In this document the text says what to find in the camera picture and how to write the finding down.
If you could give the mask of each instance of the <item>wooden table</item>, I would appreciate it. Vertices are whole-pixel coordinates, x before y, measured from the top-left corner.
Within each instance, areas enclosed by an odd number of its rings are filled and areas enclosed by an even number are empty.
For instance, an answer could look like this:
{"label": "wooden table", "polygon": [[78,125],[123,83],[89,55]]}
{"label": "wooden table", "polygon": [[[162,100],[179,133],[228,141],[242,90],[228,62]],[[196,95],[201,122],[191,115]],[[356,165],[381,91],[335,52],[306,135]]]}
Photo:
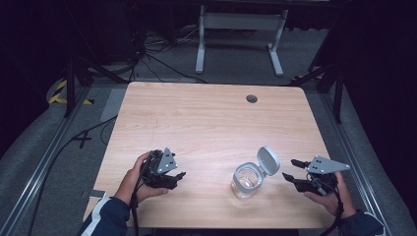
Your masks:
{"label": "wooden table", "polygon": [[[248,102],[249,94],[258,101]],[[241,202],[230,190],[233,172],[258,163],[262,146],[275,151],[281,168]],[[291,159],[328,156],[300,88],[131,83],[94,188],[112,196],[137,156],[165,147],[178,164],[168,174],[187,174],[169,194],[140,204],[141,227],[326,228],[333,221],[281,174],[305,178]],[[89,201],[86,215],[95,204]]]}

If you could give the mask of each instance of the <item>white lid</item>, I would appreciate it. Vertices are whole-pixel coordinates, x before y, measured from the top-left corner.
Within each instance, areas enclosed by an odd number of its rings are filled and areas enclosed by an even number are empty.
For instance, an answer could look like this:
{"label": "white lid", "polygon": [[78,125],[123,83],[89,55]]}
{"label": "white lid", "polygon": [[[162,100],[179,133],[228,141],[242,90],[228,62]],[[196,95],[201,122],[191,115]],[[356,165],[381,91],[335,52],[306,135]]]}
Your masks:
{"label": "white lid", "polygon": [[268,146],[261,147],[258,150],[257,157],[260,162],[261,169],[269,176],[274,175],[281,166],[278,156]]}

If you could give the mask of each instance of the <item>table hole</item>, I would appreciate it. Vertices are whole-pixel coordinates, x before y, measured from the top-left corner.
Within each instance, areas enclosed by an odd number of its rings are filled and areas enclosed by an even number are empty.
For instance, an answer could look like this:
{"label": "table hole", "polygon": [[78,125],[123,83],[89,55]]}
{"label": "table hole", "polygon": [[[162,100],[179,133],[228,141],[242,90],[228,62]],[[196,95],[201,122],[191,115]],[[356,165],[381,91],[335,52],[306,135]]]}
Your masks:
{"label": "table hole", "polygon": [[246,96],[246,100],[251,102],[251,103],[255,103],[255,102],[258,101],[258,98],[253,94],[249,94],[249,95]]}

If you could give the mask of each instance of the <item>sleeve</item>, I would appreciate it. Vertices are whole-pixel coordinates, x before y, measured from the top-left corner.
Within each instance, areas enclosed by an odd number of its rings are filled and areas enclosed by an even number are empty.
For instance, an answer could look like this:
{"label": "sleeve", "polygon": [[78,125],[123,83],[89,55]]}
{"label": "sleeve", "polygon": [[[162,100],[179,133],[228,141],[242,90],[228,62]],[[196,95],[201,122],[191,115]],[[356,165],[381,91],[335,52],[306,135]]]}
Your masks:
{"label": "sleeve", "polygon": [[117,198],[103,198],[84,221],[79,236],[126,235],[129,207]]}
{"label": "sleeve", "polygon": [[384,225],[372,214],[362,210],[341,219],[339,230],[343,236],[386,236]]}

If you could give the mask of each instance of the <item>metal stand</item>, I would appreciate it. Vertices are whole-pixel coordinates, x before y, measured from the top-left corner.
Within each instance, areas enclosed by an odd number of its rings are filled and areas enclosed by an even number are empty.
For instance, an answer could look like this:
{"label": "metal stand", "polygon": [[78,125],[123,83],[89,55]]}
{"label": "metal stand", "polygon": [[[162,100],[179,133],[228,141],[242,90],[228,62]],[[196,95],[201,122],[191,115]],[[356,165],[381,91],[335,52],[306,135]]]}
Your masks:
{"label": "metal stand", "polygon": [[279,63],[276,48],[284,29],[288,11],[282,11],[281,15],[256,15],[256,14],[228,14],[228,13],[206,13],[205,6],[200,10],[200,44],[197,53],[196,73],[203,72],[205,63],[205,29],[232,29],[232,30],[274,30],[275,40],[268,44],[268,52],[272,61],[275,74],[283,76],[282,67]]}

